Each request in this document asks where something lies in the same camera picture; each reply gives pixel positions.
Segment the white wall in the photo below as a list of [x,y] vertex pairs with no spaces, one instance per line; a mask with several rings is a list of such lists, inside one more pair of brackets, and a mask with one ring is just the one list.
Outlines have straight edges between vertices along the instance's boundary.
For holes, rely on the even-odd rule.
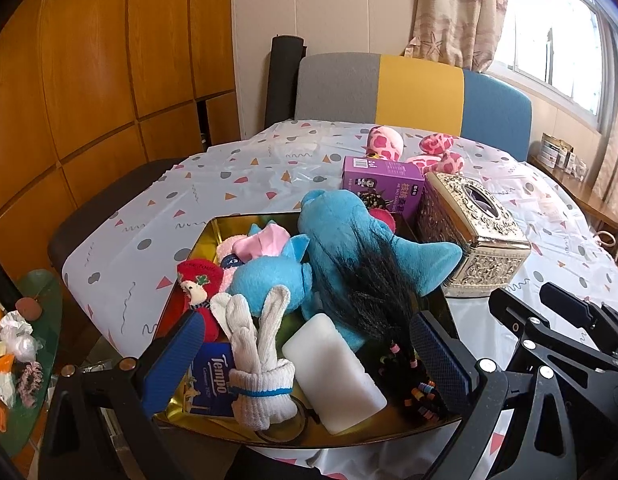
[[305,39],[307,54],[402,54],[415,0],[233,0],[233,55],[243,138],[262,130],[271,38]]

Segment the brown ball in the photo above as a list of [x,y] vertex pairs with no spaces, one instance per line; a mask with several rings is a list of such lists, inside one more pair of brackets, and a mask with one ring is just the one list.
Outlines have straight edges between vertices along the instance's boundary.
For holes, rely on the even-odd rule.
[[42,316],[42,307],[33,298],[20,298],[16,301],[16,309],[27,321],[35,321]]

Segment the patterned tablecloth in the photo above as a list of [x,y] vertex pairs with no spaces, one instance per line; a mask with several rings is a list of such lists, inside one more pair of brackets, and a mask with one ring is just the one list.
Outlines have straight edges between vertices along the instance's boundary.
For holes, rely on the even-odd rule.
[[[310,189],[338,189],[346,155],[364,152],[373,124],[286,121],[249,140],[214,146],[167,171],[104,222],[67,258],[62,275],[92,322],[124,356],[151,342],[185,260],[205,224],[217,216],[292,211]],[[427,132],[397,128],[403,160],[420,153]],[[593,345],[587,334],[544,307],[540,286],[553,282],[618,310],[618,269],[594,241],[582,212],[560,187],[507,153],[467,139],[452,151],[464,174],[480,181],[512,213],[532,245],[508,286],[543,314],[553,329]],[[516,338],[488,311],[486,299],[449,300],[462,341],[477,357],[505,368]],[[504,413],[473,478],[485,478],[509,424]],[[286,462],[317,466],[333,478],[406,478],[421,473],[442,450],[454,426],[344,449],[265,450]]]

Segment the blue plush toy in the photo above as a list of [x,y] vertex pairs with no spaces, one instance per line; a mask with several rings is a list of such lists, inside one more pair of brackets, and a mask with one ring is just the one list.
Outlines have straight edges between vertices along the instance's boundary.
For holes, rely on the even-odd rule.
[[[254,224],[249,236],[260,228]],[[290,238],[280,256],[260,256],[236,269],[233,281],[227,289],[231,295],[242,294],[249,304],[254,317],[260,317],[265,298],[275,285],[284,285],[291,293],[291,300],[285,313],[294,311],[303,302],[311,300],[311,266],[301,264],[309,237],[298,235]]]
[[[312,190],[302,200],[298,230],[309,237],[309,259],[313,272],[328,280],[332,297],[343,293],[336,260],[359,264],[359,238],[365,243],[377,244],[378,237],[386,240],[389,251],[411,288],[420,297],[434,290],[445,280],[460,261],[460,247],[448,242],[418,244],[394,236],[389,227],[373,218],[354,193],[347,190]],[[303,315],[309,319],[317,313],[315,304],[303,304]],[[353,351],[365,342],[365,337],[338,326]]]

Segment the black synthetic hair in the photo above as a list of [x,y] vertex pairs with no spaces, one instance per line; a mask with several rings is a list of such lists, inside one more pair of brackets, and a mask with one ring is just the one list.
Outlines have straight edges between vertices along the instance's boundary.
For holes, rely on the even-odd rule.
[[[353,256],[329,254],[321,244],[335,268],[335,276],[330,277],[321,269],[314,269],[323,310],[334,321],[384,347],[385,355],[377,362],[378,371],[368,371],[406,415],[427,418],[419,411],[423,407],[429,410],[428,416],[444,414],[439,397],[417,400],[413,396],[413,391],[420,383],[426,383],[428,377],[422,362],[416,360],[409,322],[415,311],[427,308],[427,300],[416,296],[401,269],[393,251],[393,237],[387,239],[373,229],[371,237],[363,237],[356,225],[351,228],[356,240]],[[331,286],[334,278],[340,281],[340,290]]]
[[413,358],[409,321],[419,306],[419,298],[396,260],[393,239],[374,230],[371,238],[363,237],[355,225],[352,231],[356,238],[353,257],[330,255],[323,247],[342,284],[340,290],[334,290],[329,277],[317,269],[324,311],[353,332],[383,343],[386,348],[397,343]]

